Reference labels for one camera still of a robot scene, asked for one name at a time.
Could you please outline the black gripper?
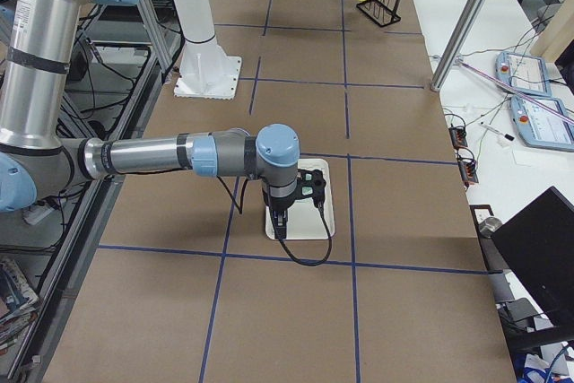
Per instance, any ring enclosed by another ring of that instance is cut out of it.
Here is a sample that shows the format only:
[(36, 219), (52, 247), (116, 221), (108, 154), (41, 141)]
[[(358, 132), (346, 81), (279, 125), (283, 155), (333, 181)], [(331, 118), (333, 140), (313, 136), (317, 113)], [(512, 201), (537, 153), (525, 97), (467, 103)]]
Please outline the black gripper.
[(264, 194), (264, 202), (269, 213), (274, 217), (274, 237), (285, 239), (287, 236), (287, 213), (294, 204), (295, 198), (293, 196), (276, 197)]

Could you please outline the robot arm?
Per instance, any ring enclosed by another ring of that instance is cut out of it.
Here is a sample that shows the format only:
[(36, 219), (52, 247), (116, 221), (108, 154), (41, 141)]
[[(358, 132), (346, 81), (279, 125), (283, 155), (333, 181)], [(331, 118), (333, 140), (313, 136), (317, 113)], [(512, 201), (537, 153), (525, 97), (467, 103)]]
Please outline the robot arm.
[(143, 0), (17, 0), (1, 90), (1, 208), (28, 207), (82, 181), (108, 175), (192, 170), (204, 177), (260, 180), (274, 235), (286, 236), (300, 185), (300, 142), (289, 126), (168, 138), (61, 139), (57, 120), (80, 11), (88, 3)]

